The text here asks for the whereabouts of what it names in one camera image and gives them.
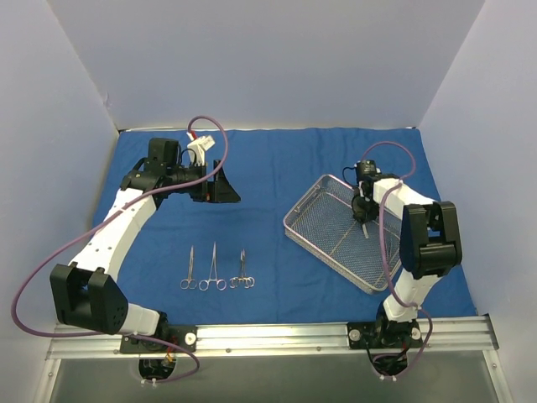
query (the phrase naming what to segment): surgical instrument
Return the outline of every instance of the surgical instrument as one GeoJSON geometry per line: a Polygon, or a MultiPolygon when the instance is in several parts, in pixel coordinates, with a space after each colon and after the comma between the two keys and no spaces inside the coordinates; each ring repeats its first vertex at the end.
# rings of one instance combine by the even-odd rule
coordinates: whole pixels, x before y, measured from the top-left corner
{"type": "Polygon", "coordinates": [[[194,246],[190,248],[190,262],[188,263],[188,277],[181,280],[182,290],[194,290],[197,287],[196,280],[192,278],[192,272],[194,271],[194,246]]]}
{"type": "Polygon", "coordinates": [[[246,251],[241,251],[241,266],[238,272],[238,277],[232,277],[229,280],[231,288],[237,288],[244,283],[244,288],[252,288],[255,285],[255,279],[253,277],[246,276],[246,251]]]}
{"type": "Polygon", "coordinates": [[[207,291],[210,283],[216,283],[216,289],[219,291],[224,291],[226,289],[227,283],[223,279],[218,279],[218,272],[216,271],[216,242],[212,247],[212,262],[211,262],[211,273],[209,273],[209,278],[207,280],[200,281],[199,289],[202,291],[207,291]]]}

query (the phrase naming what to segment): screw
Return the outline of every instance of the screw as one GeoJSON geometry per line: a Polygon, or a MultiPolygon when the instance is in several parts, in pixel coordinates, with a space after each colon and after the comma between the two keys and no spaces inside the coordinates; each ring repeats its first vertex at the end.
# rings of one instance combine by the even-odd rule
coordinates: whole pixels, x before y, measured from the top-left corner
{"type": "Polygon", "coordinates": [[[196,342],[196,335],[194,333],[187,333],[185,335],[185,343],[187,346],[191,346],[196,342]]]}
{"type": "Polygon", "coordinates": [[[357,330],[357,329],[352,329],[350,332],[349,332],[349,338],[353,341],[353,342],[357,342],[358,340],[360,340],[360,337],[362,335],[360,334],[360,331],[357,330]]]}
{"type": "Polygon", "coordinates": [[[410,336],[414,339],[414,340],[420,340],[421,338],[421,332],[420,330],[417,328],[417,327],[414,327],[412,329],[412,333],[410,334],[410,336]]]}

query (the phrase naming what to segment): red and white connector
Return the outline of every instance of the red and white connector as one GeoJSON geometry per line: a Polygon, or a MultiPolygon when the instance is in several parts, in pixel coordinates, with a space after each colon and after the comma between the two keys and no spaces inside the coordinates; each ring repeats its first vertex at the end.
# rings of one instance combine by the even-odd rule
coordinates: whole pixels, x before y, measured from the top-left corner
{"type": "Polygon", "coordinates": [[[194,131],[186,132],[186,135],[190,139],[190,143],[187,148],[189,150],[189,157],[191,164],[204,165],[205,164],[205,153],[215,145],[215,140],[212,136],[196,136],[194,131]]]}

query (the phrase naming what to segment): gray floor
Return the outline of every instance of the gray floor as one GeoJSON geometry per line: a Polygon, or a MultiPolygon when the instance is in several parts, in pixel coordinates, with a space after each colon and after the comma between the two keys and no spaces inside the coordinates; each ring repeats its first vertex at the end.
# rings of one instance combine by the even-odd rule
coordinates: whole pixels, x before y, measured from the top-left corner
{"type": "MultiPolygon", "coordinates": [[[[181,359],[178,369],[191,365],[181,359]]],[[[427,353],[396,383],[376,379],[367,357],[354,354],[202,359],[197,374],[156,389],[140,385],[137,367],[131,359],[63,360],[51,401],[498,401],[481,352],[427,353]]]]}

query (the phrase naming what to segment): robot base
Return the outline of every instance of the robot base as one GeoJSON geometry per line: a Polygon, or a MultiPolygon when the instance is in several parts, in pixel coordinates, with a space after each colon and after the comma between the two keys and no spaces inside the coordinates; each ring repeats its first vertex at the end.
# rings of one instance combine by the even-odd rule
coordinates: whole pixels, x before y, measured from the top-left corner
{"type": "Polygon", "coordinates": [[[349,322],[347,337],[349,348],[366,350],[379,348],[419,348],[423,345],[417,321],[391,323],[392,332],[376,322],[349,322]]]}
{"type": "MultiPolygon", "coordinates": [[[[197,340],[196,326],[168,325],[167,330],[166,341],[177,344],[185,350],[195,352],[197,340]]],[[[122,338],[119,352],[121,354],[165,353],[167,349],[166,346],[161,344],[148,343],[125,336],[122,338]]]]}

